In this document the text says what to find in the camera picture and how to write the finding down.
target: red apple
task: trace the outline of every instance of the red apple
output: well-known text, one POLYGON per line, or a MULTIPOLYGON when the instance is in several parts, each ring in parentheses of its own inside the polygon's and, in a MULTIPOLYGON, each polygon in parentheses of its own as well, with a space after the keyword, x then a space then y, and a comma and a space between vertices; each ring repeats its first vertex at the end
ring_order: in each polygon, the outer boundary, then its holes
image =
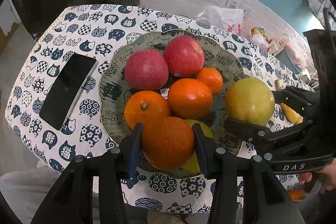
POLYGON ((169 73, 176 77, 190 77, 204 64, 204 52, 192 37, 182 35, 174 38, 166 47, 165 58, 169 73))
POLYGON ((131 54, 125 66, 125 79, 137 90, 157 90, 168 80, 168 67, 156 50, 142 50, 131 54))

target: phone screen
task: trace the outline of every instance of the phone screen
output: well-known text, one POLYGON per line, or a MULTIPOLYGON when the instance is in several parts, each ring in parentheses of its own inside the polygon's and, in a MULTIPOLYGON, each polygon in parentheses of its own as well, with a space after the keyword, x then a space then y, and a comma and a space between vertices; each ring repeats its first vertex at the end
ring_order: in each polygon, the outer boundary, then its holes
POLYGON ((50 88, 40 111, 40 117, 60 130, 97 60, 74 53, 50 88))

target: plastic bag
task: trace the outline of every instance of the plastic bag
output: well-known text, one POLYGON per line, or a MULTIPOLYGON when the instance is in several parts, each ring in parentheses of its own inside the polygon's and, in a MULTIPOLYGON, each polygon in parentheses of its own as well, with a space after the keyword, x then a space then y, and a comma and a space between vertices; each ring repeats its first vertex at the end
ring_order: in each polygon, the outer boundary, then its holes
POLYGON ((268 50, 270 47, 265 30, 258 26, 251 29, 251 37, 249 41, 265 50, 268 50))
POLYGON ((270 44, 268 44, 267 40, 261 33, 257 33, 251 36, 250 42, 265 50, 270 47, 270 44))
POLYGON ((239 34, 243 24, 243 13, 244 11, 241 9, 206 6, 203 12, 197 15, 196 20, 228 32, 239 34))
POLYGON ((306 67, 307 54, 295 40, 290 40, 285 49, 289 59, 294 64, 299 65, 302 69, 306 67))

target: cat pattern tablecloth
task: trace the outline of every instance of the cat pattern tablecloth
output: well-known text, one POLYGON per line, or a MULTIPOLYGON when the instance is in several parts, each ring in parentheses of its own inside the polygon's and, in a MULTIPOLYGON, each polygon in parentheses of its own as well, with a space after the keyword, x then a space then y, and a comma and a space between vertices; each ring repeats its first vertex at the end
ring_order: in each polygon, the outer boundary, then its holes
MULTIPOLYGON (((9 125, 26 147, 60 173, 76 155, 102 155, 115 143, 100 123, 98 83, 109 68, 114 52, 146 32, 177 28, 213 38, 236 56, 246 75, 261 79, 271 90, 275 90, 277 79, 285 85, 308 89, 265 50, 217 27, 141 7, 81 5, 66 8, 30 52, 8 100, 5 116, 9 125), (39 112, 50 87, 75 52, 96 58, 98 66, 85 81, 61 131, 56 131, 39 117, 39 112)), ((270 130, 292 125, 276 105, 267 124, 270 130)), ((255 155, 254 146, 243 143, 239 156, 250 158, 252 155, 255 155)), ((296 175, 278 178, 286 189, 298 183, 296 175)), ((215 188, 214 180, 206 180, 203 176, 181 180, 141 169, 133 178, 121 183, 126 203, 171 213, 209 213, 215 188)), ((98 191, 97 180, 94 191, 98 191)), ((237 207, 241 208, 244 196, 241 178, 237 179, 237 193, 237 207)))

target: fruit bowl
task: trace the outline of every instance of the fruit bowl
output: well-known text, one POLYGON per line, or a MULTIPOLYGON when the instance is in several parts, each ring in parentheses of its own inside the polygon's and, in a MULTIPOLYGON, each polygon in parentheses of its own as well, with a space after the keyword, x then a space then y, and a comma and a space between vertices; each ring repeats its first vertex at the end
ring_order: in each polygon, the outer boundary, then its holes
MULTIPOLYGON (((104 129, 116 145, 119 145, 122 138, 130 134, 130 129, 123 113, 127 101, 138 90, 131 88, 125 80, 125 65, 128 57, 133 52, 149 48, 156 49, 163 54, 167 44, 173 38, 181 35, 194 38, 203 48, 205 55, 204 67, 217 69, 223 77, 223 87, 213 97, 212 111, 200 120, 211 128, 218 147, 223 147, 237 155, 243 142, 224 130, 223 125, 227 118, 224 99, 228 88, 234 82, 247 76, 243 73, 240 62, 236 57, 222 49, 214 39, 202 35, 194 35, 185 30, 149 32, 115 52, 110 62, 110 67, 104 72, 99 84, 100 120, 104 129)), ((167 89, 176 80, 177 78, 170 76, 167 84, 161 90, 157 90, 157 92, 163 96, 167 95, 167 89)), ((164 173, 177 179, 202 175, 200 172, 190 173, 182 168, 158 170, 147 162, 144 155, 141 155, 138 167, 149 172, 164 173)))

